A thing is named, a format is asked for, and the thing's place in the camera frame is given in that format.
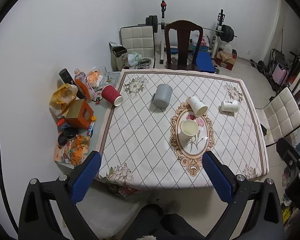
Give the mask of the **white bamboo-print paper cup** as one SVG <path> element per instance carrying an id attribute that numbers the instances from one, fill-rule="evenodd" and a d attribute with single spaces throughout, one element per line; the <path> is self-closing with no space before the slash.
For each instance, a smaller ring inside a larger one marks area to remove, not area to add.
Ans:
<path id="1" fill-rule="evenodd" d="M 189 141 L 197 135 L 199 126 L 194 120 L 184 120 L 180 124 L 180 141 Z"/>

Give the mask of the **white floral paper cup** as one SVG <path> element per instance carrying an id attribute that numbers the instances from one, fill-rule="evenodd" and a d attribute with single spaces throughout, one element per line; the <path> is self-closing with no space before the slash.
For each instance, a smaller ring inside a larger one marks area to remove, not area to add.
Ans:
<path id="1" fill-rule="evenodd" d="M 207 112 L 207 106 L 196 96 L 189 98 L 189 105 L 196 117 L 200 117 Z"/>

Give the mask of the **red ribbed paper cup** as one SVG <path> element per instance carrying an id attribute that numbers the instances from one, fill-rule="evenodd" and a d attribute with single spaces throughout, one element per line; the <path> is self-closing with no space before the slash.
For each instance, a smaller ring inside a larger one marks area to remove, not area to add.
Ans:
<path id="1" fill-rule="evenodd" d="M 113 104 L 115 107 L 119 107 L 123 103 L 122 95 L 116 90 L 113 85 L 106 85 L 105 87 L 103 87 L 101 96 L 106 101 Z"/>

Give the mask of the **small red-blue box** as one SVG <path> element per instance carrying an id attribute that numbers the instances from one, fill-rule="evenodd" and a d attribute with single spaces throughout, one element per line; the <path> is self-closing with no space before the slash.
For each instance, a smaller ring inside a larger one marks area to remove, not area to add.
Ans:
<path id="1" fill-rule="evenodd" d="M 61 118 L 57 121 L 57 129 L 58 131 L 62 132 L 64 131 L 67 127 L 69 127 L 68 123 L 64 118 Z"/>

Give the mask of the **white padded chair right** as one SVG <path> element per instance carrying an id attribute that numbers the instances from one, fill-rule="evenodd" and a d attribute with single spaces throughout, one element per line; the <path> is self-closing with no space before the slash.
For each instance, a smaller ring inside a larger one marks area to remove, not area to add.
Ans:
<path id="1" fill-rule="evenodd" d="M 300 108 L 288 87 L 256 111 L 261 125 L 267 130 L 264 136 L 267 147 L 300 128 Z"/>

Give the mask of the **white padded chair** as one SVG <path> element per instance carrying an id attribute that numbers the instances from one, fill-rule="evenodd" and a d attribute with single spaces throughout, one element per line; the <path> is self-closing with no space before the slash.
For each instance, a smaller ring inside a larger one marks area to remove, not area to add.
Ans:
<path id="1" fill-rule="evenodd" d="M 288 87 L 256 111 L 261 125 L 267 130 L 264 136 L 267 147 L 300 128 L 300 108 Z"/>
<path id="2" fill-rule="evenodd" d="M 155 66 L 154 31 L 151 25 L 134 25 L 120 29 L 121 44 L 127 49 L 128 54 L 136 52 L 142 58 L 151 60 L 149 68 Z"/>

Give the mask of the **yellow plastic bag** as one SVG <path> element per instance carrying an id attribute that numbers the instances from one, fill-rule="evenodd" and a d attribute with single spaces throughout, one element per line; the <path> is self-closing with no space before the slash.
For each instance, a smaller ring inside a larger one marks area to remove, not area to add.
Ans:
<path id="1" fill-rule="evenodd" d="M 62 118 L 67 115 L 70 104 L 76 100 L 77 92 L 75 85 L 65 83 L 52 94 L 49 109 L 55 117 Z"/>

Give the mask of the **patterned white tablecloth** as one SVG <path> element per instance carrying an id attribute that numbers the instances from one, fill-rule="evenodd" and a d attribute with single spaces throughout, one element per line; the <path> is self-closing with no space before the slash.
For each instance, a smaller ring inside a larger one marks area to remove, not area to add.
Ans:
<path id="1" fill-rule="evenodd" d="M 124 70 L 123 102 L 106 111 L 97 179 L 135 189 L 210 186 L 202 158 L 212 151 L 235 174 L 269 170 L 266 144 L 240 79 L 181 70 Z"/>

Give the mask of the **orange-white drink bottle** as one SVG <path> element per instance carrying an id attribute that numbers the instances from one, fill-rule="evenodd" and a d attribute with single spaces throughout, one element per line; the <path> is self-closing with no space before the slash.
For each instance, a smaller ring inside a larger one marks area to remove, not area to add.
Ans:
<path id="1" fill-rule="evenodd" d="M 86 97 L 87 100 L 93 101 L 95 100 L 95 91 L 89 84 L 86 74 L 79 69 L 74 70 L 75 74 L 75 82 L 81 89 L 83 95 Z"/>

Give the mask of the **black cylinder speaker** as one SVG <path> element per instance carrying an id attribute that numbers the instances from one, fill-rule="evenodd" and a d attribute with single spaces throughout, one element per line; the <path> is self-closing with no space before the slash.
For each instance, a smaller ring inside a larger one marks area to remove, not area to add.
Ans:
<path id="1" fill-rule="evenodd" d="M 68 70 L 66 68 L 62 69 L 59 72 L 59 76 L 61 77 L 62 81 L 64 83 L 70 84 L 70 85 L 75 85 L 78 88 L 78 92 L 77 92 L 77 97 L 79 99 L 86 99 L 86 97 L 84 96 L 84 94 L 82 93 L 81 89 L 79 88 L 79 86 L 75 83 L 74 79 L 72 78 L 72 76 L 70 75 L 70 73 L 68 72 Z"/>

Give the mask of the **orange snack wrapper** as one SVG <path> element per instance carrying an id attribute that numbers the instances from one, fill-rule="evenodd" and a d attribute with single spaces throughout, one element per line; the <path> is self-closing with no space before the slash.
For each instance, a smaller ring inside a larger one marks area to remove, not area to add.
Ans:
<path id="1" fill-rule="evenodd" d="M 106 75 L 107 70 L 105 66 L 94 67 L 87 75 L 89 85 L 93 88 L 97 88 L 101 83 L 103 77 Z"/>

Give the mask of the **brown cardboard box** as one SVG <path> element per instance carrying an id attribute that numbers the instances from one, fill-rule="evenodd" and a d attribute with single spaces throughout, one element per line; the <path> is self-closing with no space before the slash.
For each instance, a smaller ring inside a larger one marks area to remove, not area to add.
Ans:
<path id="1" fill-rule="evenodd" d="M 237 59 L 237 51 L 232 50 L 232 53 L 226 53 L 223 50 L 217 52 L 215 57 L 215 63 L 228 70 L 232 70 Z"/>

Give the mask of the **blue bench pad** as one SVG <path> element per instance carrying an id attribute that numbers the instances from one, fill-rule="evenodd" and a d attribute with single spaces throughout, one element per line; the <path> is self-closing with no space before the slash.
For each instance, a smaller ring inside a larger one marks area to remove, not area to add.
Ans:
<path id="1" fill-rule="evenodd" d="M 212 63 L 210 54 L 207 51 L 199 50 L 195 60 L 193 59 L 196 48 L 189 46 L 187 50 L 181 51 L 179 57 L 178 48 L 171 48 L 170 58 L 167 58 L 166 68 L 171 70 L 194 70 L 198 72 L 215 73 L 215 67 Z"/>

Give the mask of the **black patterned gift bag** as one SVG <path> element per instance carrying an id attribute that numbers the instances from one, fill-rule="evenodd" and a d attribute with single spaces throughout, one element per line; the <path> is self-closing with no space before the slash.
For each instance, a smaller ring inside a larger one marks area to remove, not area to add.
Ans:
<path id="1" fill-rule="evenodd" d="M 127 49 L 115 42 L 109 42 L 109 49 L 112 70 L 120 72 L 122 69 L 129 69 Z"/>

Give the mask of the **barbell with black plates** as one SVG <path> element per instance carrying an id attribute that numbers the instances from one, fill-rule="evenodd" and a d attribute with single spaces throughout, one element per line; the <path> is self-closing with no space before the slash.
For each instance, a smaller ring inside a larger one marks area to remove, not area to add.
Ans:
<path id="1" fill-rule="evenodd" d="M 150 15 L 146 18 L 145 23 L 140 23 L 138 26 L 152 26 L 155 33 L 158 32 L 159 27 L 163 27 L 164 31 L 168 33 L 168 29 L 174 29 L 174 30 L 189 30 L 189 31 L 204 31 L 204 30 L 210 30 L 213 31 L 217 37 L 219 37 L 223 42 L 232 42 L 234 38 L 237 38 L 237 35 L 235 35 L 234 29 L 230 27 L 229 25 L 222 24 L 220 29 L 217 27 L 215 29 L 212 28 L 205 28 L 200 25 L 197 25 L 193 22 L 187 21 L 187 20 L 178 20 L 174 21 L 172 23 L 166 23 L 166 22 L 159 22 L 157 15 Z"/>

